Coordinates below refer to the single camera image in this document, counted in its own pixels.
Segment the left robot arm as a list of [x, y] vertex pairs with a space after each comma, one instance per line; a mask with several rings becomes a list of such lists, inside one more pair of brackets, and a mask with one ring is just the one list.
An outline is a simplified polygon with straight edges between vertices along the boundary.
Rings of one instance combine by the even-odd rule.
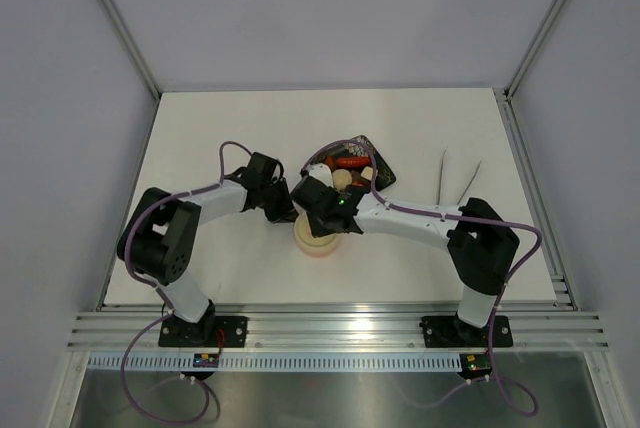
[[161, 347], [220, 350], [245, 345], [247, 319], [217, 315], [188, 266], [200, 226], [254, 209], [272, 224], [296, 217], [282, 163], [258, 152], [210, 186], [175, 194], [152, 187], [143, 193], [116, 253], [131, 278], [162, 300]]

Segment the pink and cream lunch bowl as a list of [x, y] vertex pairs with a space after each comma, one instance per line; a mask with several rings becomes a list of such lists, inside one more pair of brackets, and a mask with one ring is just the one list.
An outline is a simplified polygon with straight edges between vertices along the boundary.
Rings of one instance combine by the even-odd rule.
[[339, 242], [334, 240], [332, 243], [323, 246], [313, 246], [308, 244], [298, 244], [298, 248], [302, 253], [313, 258], [326, 257], [332, 254], [339, 246]]

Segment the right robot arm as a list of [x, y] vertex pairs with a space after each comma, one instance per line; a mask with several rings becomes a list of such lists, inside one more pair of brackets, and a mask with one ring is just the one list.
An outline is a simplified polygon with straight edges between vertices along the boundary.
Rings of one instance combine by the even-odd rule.
[[448, 253], [462, 296], [456, 314], [421, 327], [448, 346], [488, 344], [489, 320], [520, 245], [514, 231], [484, 200], [462, 206], [399, 205], [369, 188], [349, 185], [339, 191], [306, 175], [291, 192], [307, 215], [311, 235], [384, 234]]

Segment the metal tongs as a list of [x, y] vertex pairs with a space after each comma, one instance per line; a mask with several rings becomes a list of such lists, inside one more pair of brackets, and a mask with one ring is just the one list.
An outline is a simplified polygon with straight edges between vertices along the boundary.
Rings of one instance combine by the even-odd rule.
[[437, 171], [436, 203], [460, 205], [470, 195], [483, 157], [466, 148], [445, 146]]

